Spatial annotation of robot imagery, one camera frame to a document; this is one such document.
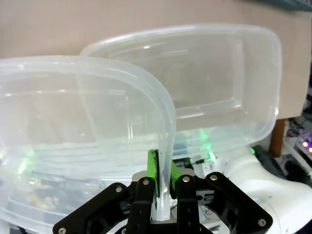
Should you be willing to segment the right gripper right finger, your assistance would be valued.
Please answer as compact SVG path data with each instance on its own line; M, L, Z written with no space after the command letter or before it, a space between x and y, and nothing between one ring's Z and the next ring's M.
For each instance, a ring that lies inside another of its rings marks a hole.
M232 234L265 234L272 216L220 172L199 178L193 170L171 164L170 195L177 200L177 233L208 234L199 205L212 211Z

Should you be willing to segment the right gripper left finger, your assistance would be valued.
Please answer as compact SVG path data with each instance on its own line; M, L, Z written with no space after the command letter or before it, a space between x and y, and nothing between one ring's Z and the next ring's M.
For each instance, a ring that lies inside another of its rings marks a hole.
M152 205L159 196L159 156L152 149L147 155L147 170L134 174L126 186L116 182L53 226L55 234L107 234L128 221L117 233L145 234L151 220Z

